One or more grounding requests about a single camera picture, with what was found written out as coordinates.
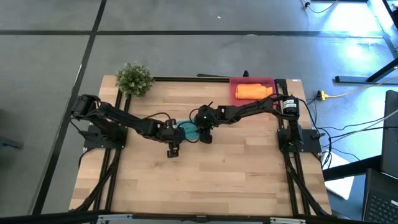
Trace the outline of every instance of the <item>laptop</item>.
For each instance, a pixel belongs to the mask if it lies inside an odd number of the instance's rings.
[[[398,110],[398,92],[386,93],[387,116]],[[384,120],[384,126],[398,126],[398,113]],[[398,129],[384,129],[381,153],[381,172],[366,171],[363,220],[398,224]]]

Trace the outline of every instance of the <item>concrete floor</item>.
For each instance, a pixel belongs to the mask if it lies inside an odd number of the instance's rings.
[[[372,2],[378,6],[378,0]],[[99,5],[100,0],[3,0],[0,29],[91,30]],[[328,5],[313,2],[311,6],[323,9]],[[375,8],[383,13],[381,7]],[[395,28],[383,25],[395,44]],[[381,31],[365,3],[339,2],[326,13],[314,14],[304,10],[299,0],[113,0],[107,2],[99,29],[348,31],[353,35]],[[87,41],[86,35],[0,35],[0,136],[25,144],[21,151],[0,150],[0,216],[29,213]],[[338,85],[332,79],[370,75],[392,59],[381,38],[97,36],[80,93],[97,94],[103,75],[114,74],[125,62],[138,61],[155,76],[238,77],[249,70],[252,76],[298,78],[303,80],[307,98],[312,98],[317,90],[330,95],[354,90],[360,85]],[[387,90],[398,91],[398,87],[380,86],[318,103],[317,126],[343,127],[382,117]],[[356,134],[333,147],[360,159],[375,156],[381,152],[381,133]],[[70,127],[45,213],[67,211],[82,145],[83,138]],[[359,191],[362,182],[356,178]],[[358,218],[361,202],[354,199],[361,197],[351,196],[349,202],[341,202],[331,194],[332,209]]]

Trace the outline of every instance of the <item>blue object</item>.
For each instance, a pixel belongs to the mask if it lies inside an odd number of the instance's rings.
[[[194,141],[199,138],[199,133],[198,128],[191,123],[190,120],[185,120],[185,121],[177,121],[177,126],[180,125],[181,128],[184,129],[185,131],[185,138]]]

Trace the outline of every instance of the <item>laptop keyboard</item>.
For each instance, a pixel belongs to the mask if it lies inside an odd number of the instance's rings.
[[[398,206],[390,200],[384,200],[369,193],[369,199],[365,211],[365,221],[398,224]]]

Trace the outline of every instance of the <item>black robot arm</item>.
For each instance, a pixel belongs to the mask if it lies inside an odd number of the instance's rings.
[[[180,143],[185,139],[183,128],[173,127],[176,124],[175,119],[163,122],[152,118],[138,118],[109,103],[101,102],[101,99],[93,95],[78,97],[72,109],[72,117],[90,121],[100,128],[102,137],[110,142],[125,138],[121,127],[123,125],[134,129],[144,138],[168,143],[170,150],[167,151],[167,157],[177,157]]]
[[[274,108],[274,102],[282,100],[283,113]],[[211,143],[212,136],[210,130],[220,124],[233,124],[240,119],[259,113],[271,113],[274,116],[289,121],[289,142],[296,143],[302,140],[301,127],[297,120],[300,117],[299,99],[294,96],[273,94],[263,100],[256,100],[242,106],[218,106],[217,109],[203,105],[199,107],[198,114],[195,116],[194,123],[199,128],[200,141]]]

